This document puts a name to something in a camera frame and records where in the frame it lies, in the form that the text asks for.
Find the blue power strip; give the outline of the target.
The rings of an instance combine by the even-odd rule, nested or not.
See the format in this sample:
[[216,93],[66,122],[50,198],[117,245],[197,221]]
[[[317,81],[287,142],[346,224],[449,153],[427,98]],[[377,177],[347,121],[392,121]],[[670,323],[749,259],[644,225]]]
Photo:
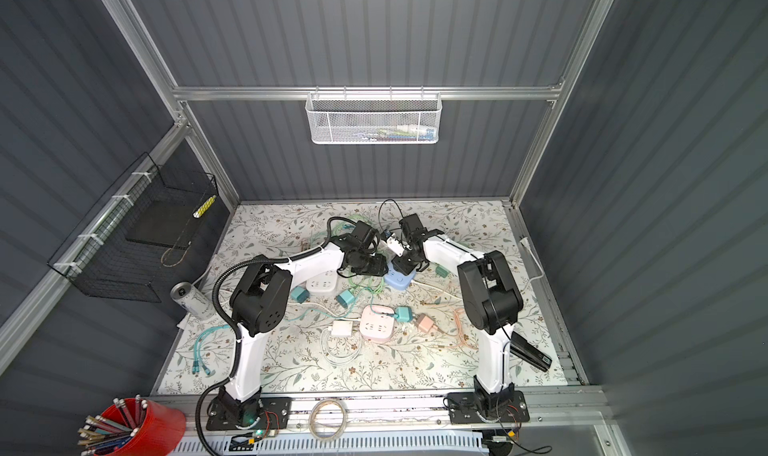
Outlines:
[[397,291],[405,291],[417,274],[416,270],[413,270],[411,273],[404,275],[394,268],[391,261],[387,263],[387,267],[388,272],[383,276],[383,280],[388,286]]

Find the teal charger plug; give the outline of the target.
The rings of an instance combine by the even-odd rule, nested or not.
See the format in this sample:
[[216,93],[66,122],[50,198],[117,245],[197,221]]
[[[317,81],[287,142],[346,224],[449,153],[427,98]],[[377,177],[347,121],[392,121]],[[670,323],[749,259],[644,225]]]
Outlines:
[[394,309],[393,318],[399,323],[409,323],[413,319],[413,313],[408,306],[397,306]]
[[309,299],[310,293],[305,287],[296,286],[290,291],[289,296],[292,301],[303,304]]
[[349,310],[356,301],[356,296],[349,290],[343,290],[335,297],[336,302],[345,310]]

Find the pink charger plug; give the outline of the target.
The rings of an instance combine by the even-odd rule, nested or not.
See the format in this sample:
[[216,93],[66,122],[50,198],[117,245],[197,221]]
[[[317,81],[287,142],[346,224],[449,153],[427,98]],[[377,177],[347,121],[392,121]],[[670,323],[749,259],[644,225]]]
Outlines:
[[416,328],[419,332],[429,334],[437,329],[435,321],[426,314],[419,315],[415,320]]

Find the pink power strip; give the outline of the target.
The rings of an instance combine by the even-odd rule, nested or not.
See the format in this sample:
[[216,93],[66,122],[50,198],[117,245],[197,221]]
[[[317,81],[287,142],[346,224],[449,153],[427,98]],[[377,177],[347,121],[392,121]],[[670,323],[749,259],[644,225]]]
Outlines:
[[378,344],[390,341],[394,334],[394,314],[391,307],[366,305],[359,322],[361,336]]

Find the white charger plug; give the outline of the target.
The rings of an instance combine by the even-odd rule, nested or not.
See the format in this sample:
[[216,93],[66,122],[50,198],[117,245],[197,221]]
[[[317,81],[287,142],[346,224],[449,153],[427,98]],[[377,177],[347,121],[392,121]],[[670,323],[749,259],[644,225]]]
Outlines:
[[354,331],[354,322],[348,320],[336,320],[331,325],[330,334],[336,338],[351,337]]

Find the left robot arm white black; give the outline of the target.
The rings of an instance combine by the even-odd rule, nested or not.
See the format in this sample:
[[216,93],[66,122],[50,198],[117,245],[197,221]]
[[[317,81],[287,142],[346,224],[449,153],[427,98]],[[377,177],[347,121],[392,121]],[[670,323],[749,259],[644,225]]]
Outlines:
[[291,291],[326,272],[382,277],[386,257],[378,252],[379,232],[373,226],[333,216],[326,237],[304,252],[280,258],[257,255],[225,270],[215,281],[212,303],[234,332],[229,374],[204,391],[216,392],[209,417],[230,427],[259,424],[266,411],[260,402],[261,368],[269,333],[285,318]]

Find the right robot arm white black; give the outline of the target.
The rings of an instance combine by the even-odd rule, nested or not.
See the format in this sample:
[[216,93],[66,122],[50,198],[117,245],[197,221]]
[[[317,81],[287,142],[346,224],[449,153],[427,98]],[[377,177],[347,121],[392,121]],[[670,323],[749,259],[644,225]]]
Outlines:
[[473,377],[474,406],[482,418],[496,420],[514,401],[516,379],[510,373],[518,358],[546,371],[551,359],[514,331],[523,298],[504,254],[482,253],[463,246],[440,230],[429,230],[416,214],[399,221],[401,249],[393,269],[403,275],[436,263],[458,277],[466,316],[478,330],[478,368]]

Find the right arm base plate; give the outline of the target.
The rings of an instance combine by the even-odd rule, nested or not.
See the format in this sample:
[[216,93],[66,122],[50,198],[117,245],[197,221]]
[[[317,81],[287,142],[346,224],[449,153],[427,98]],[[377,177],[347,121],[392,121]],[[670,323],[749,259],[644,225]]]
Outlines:
[[501,400],[491,402],[481,402],[474,393],[452,392],[443,398],[443,405],[454,425],[499,422],[516,425],[530,421],[525,396],[517,390]]

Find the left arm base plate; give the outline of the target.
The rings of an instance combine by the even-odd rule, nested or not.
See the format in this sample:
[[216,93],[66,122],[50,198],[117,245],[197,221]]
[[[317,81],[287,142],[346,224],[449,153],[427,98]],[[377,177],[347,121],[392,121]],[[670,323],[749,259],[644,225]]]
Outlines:
[[208,431],[282,430],[287,427],[292,402],[289,397],[259,396],[238,402],[218,395],[208,405],[203,422]]

